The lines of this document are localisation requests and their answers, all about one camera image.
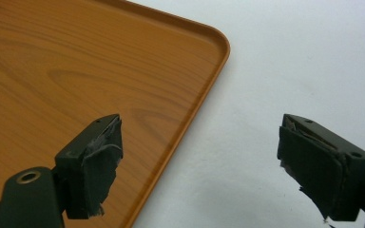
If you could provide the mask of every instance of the black clamp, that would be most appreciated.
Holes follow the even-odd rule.
[[[64,210],[70,219],[102,215],[122,158],[120,116],[94,121],[56,155],[52,170],[34,167],[7,180],[0,227],[64,227]]]
[[[285,114],[278,159],[300,190],[332,220],[365,211],[365,151],[311,120]]]

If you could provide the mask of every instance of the tray rim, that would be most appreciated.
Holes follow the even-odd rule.
[[[218,29],[208,26],[206,24],[196,22],[190,19],[183,18],[178,15],[174,15],[165,11],[161,11],[158,9],[153,9],[151,7],[147,7],[144,5],[140,5],[134,2],[129,1],[110,1],[110,0],[93,0],[96,2],[100,2],[103,4],[108,4],[113,7],[119,7],[121,6],[123,10],[138,10],[141,12],[142,16],[149,17],[154,20],[162,21],[163,23],[173,24],[173,26],[183,27],[186,24],[190,24],[190,26],[193,26],[194,29],[189,28],[191,32],[198,33],[198,31],[201,31],[206,36],[213,35],[214,37],[219,38],[218,40],[215,40],[218,42],[218,45],[223,46],[224,55],[222,58],[220,58],[220,62],[218,64],[218,67],[215,68],[214,74],[210,77],[209,83],[206,84],[205,89],[202,91],[202,96],[199,98],[199,102],[197,105],[195,105],[195,108],[191,111],[191,115],[189,115],[189,118],[186,122],[186,124],[183,125],[182,130],[179,132],[178,137],[176,138],[175,143],[173,143],[173,146],[170,148],[170,152],[167,153],[166,157],[164,158],[162,165],[160,166],[159,172],[156,173],[154,176],[154,180],[148,185],[147,189],[144,191],[144,194],[142,195],[142,199],[137,204],[135,210],[131,214],[130,218],[127,219],[127,222],[125,224],[125,227],[132,227],[133,223],[135,222],[136,218],[141,213],[142,209],[144,208],[145,203],[147,202],[148,198],[150,197],[150,194],[153,192],[156,184],[158,183],[159,179],[161,178],[165,168],[167,167],[168,163],[170,162],[171,158],[173,157],[174,153],[176,152],[177,147],[179,146],[180,142],[183,139],[183,136],[185,132],[187,131],[189,125],[193,122],[195,116],[197,115],[199,109],[201,108],[204,100],[206,99],[210,89],[212,88],[213,84],[216,82],[218,76],[220,75],[222,69],[224,68],[224,65],[227,62],[227,59],[230,55],[230,43],[227,39],[227,37]]]

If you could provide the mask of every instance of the white surface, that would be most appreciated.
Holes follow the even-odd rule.
[[[134,227],[323,222],[277,160],[283,113],[365,149],[365,1],[136,0],[222,31],[231,54]]]

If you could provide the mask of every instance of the screw hole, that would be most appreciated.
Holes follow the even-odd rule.
[[[356,158],[361,158],[361,154],[356,153],[356,152],[352,152],[351,155],[356,157]]]
[[[26,184],[33,181],[36,181],[41,176],[41,173],[38,171],[29,171],[22,176],[20,176],[16,181],[20,184]]]

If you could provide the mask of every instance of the wood grain surface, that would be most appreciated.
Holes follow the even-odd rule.
[[[131,226],[228,53],[215,29],[124,1],[0,1],[0,197],[10,176],[53,167],[90,122],[120,113],[106,214],[66,226]]]

